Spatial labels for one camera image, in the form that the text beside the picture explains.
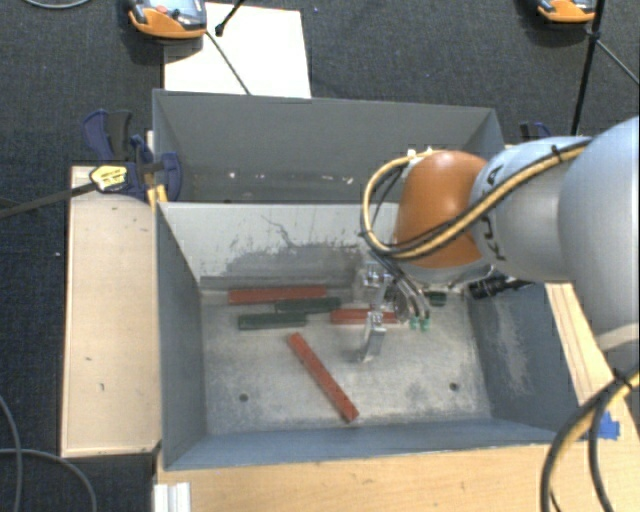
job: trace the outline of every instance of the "wooden board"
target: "wooden board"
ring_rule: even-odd
[[[89,169],[73,169],[74,186]],[[152,245],[143,202],[97,192],[71,201],[63,457],[149,452],[160,440]]]
[[[611,372],[570,286],[549,286],[578,398],[606,384]],[[640,503],[640,443],[621,404],[618,441],[603,441],[600,458],[618,512]],[[546,446],[367,460],[164,472],[160,483],[191,483],[194,512],[242,511],[537,511]],[[562,510],[599,511],[586,464],[586,446],[574,445],[558,467],[554,492]]]

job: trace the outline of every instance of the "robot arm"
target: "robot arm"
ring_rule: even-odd
[[[491,269],[571,282],[603,351],[638,339],[637,117],[593,140],[515,146],[486,165],[461,152],[419,156],[392,244],[373,233],[371,192],[409,158],[367,186],[363,236],[374,253],[427,288],[472,283]]]

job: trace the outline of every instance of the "black tripod leg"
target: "black tripod leg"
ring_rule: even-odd
[[[217,37],[222,37],[222,34],[224,34],[224,27],[244,2],[245,0],[238,0],[233,6],[233,9],[231,9],[231,12],[227,14],[227,17],[224,20],[222,20],[222,23],[216,26]]]
[[[578,134],[580,126],[580,116],[582,115],[582,105],[584,97],[587,93],[587,83],[589,82],[589,73],[591,72],[591,64],[593,63],[593,53],[595,52],[598,39],[600,39],[600,23],[602,21],[602,13],[604,12],[604,0],[598,0],[596,3],[595,16],[591,24],[591,33],[589,38],[589,47],[587,48],[587,57],[584,61],[582,70],[582,80],[580,81],[580,92],[576,102],[576,110],[573,114],[573,124],[571,125],[571,135]]]

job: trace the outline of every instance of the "wooden block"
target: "wooden block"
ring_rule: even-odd
[[[307,325],[307,317],[304,313],[258,313],[238,317],[238,329],[241,331],[283,329],[305,325]]]
[[[335,325],[364,325],[370,309],[365,308],[344,308],[335,309],[331,312],[329,319]],[[382,313],[382,323],[396,324],[398,319],[392,311]]]
[[[229,304],[265,304],[279,300],[312,299],[326,297],[324,286],[298,286],[288,288],[253,288],[250,290],[229,290]]]
[[[349,397],[327,371],[322,361],[318,359],[318,356],[311,350],[311,347],[300,333],[296,332],[289,336],[289,346],[322,388],[322,391],[329,397],[329,400],[331,400],[333,405],[340,411],[342,417],[347,420],[347,422],[355,420],[360,414],[358,409],[356,409],[356,406],[349,400]]]

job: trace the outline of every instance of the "red block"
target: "red block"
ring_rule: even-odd
[[[288,288],[253,288],[250,290],[229,290],[229,304],[265,304],[279,300],[316,299],[326,297],[324,286],[296,286]]]
[[[364,325],[369,311],[371,310],[360,308],[335,309],[329,318],[335,325]],[[398,323],[398,319],[392,311],[385,311],[382,313],[382,323],[395,324]]]
[[[300,333],[296,332],[289,336],[289,346],[322,388],[322,391],[329,397],[329,400],[331,400],[333,405],[340,411],[342,417],[349,423],[355,420],[360,414],[358,409],[356,409],[356,406],[349,400],[349,397],[327,371],[322,361],[318,359],[318,356],[311,350],[311,347]]]

